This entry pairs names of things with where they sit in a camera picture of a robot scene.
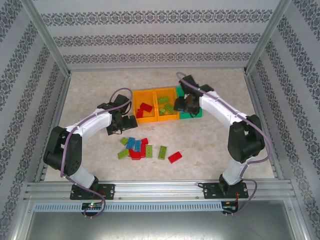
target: metal rail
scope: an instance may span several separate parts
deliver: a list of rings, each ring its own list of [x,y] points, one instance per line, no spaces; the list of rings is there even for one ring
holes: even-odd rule
[[[296,199],[290,180],[276,178],[257,179],[257,192],[252,200]],[[217,180],[195,181],[102,181],[101,184],[115,184],[114,200],[108,202],[183,202],[206,201],[198,183],[217,183]],[[247,182],[249,195],[255,185]],[[57,203],[70,200],[72,184],[69,182],[31,182],[27,185],[24,202]],[[208,201],[232,201],[231,199],[208,199]]]

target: patterned wallpaper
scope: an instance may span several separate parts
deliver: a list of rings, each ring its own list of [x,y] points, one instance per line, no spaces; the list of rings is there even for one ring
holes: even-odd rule
[[[244,67],[279,0],[35,0],[71,70]]]
[[[64,76],[21,2],[0,3],[0,240],[35,180]]]
[[[281,170],[320,239],[320,6],[289,5],[251,72]]]

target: orange bin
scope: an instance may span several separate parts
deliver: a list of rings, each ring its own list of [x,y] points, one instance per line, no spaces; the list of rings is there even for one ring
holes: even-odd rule
[[[158,98],[162,97],[168,97],[169,102],[158,104]],[[142,103],[152,106],[151,112],[143,111],[143,117],[137,118],[137,123],[142,124],[165,120],[178,120],[180,114],[177,111],[173,114],[165,111],[164,115],[159,115],[159,108],[164,109],[165,105],[168,103],[174,106],[176,99],[177,92],[175,87],[133,91],[133,114],[135,117],[137,117],[137,110]]]
[[[151,112],[144,111],[142,118],[137,118],[136,122],[138,124],[142,123],[151,123],[157,121],[158,109],[156,108],[156,96],[155,92],[152,89],[149,90],[140,90],[140,91],[133,91],[133,114],[137,117],[137,110],[140,108],[142,103],[148,104],[152,106]]]
[[[180,118],[179,112],[174,111],[173,114],[170,114],[167,110],[165,111],[164,115],[159,115],[159,109],[165,109],[166,104],[171,104],[172,107],[175,105],[175,101],[177,99],[177,91],[175,87],[168,87],[168,88],[158,88],[154,89],[155,91],[155,105],[157,108],[156,117],[158,121],[165,121],[165,120],[177,120]],[[168,97],[169,102],[166,103],[158,103],[159,98]]]

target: robotic arm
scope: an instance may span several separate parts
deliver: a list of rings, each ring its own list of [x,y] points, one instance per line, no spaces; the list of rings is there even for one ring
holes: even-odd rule
[[[180,80],[180,85],[186,94],[174,103],[174,110],[197,115],[202,108],[214,115],[226,128],[229,128],[228,151],[232,157],[229,165],[219,178],[219,188],[224,195],[231,188],[237,188],[242,182],[242,176],[248,163],[265,148],[263,136],[252,126],[241,119],[245,118],[261,129],[261,123],[256,115],[247,116],[227,102],[208,85],[199,86],[191,75]],[[190,86],[196,87],[207,94],[203,94]]]
[[[99,188],[99,180],[89,173],[82,165],[82,146],[99,130],[106,128],[108,135],[122,133],[122,131],[136,128],[137,121],[132,115],[130,117],[123,116],[131,101],[119,94],[114,102],[102,103],[97,109],[85,119],[76,124],[62,128],[56,126],[53,128],[48,144],[45,149],[43,161],[56,170],[63,169],[63,173],[67,175],[72,181],[87,189],[97,192]],[[62,168],[63,153],[67,137],[69,141],[65,154],[65,165]],[[83,192],[84,196],[93,198],[93,194]]]

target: beige surface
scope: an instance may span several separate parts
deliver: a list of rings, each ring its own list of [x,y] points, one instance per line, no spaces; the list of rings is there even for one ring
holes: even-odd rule
[[[61,127],[72,125],[91,114],[97,105],[109,101],[118,88],[133,90],[173,87],[178,85],[171,70],[131,70],[73,73],[60,121]],[[254,114],[247,86],[240,69],[194,70],[195,81],[208,84],[236,109]],[[202,118],[180,119],[155,123],[142,123],[122,135],[108,136],[102,129],[84,146],[82,164],[99,180],[197,180],[218,179],[228,166],[228,129],[208,112]],[[118,160],[117,153],[125,149],[119,142],[122,137],[148,138],[153,146],[153,158]],[[159,160],[160,146],[167,146],[166,159]],[[183,158],[170,164],[168,157],[180,151]],[[247,178],[273,178],[269,161],[250,166],[244,174]],[[60,181],[59,172],[48,168],[46,181]]]

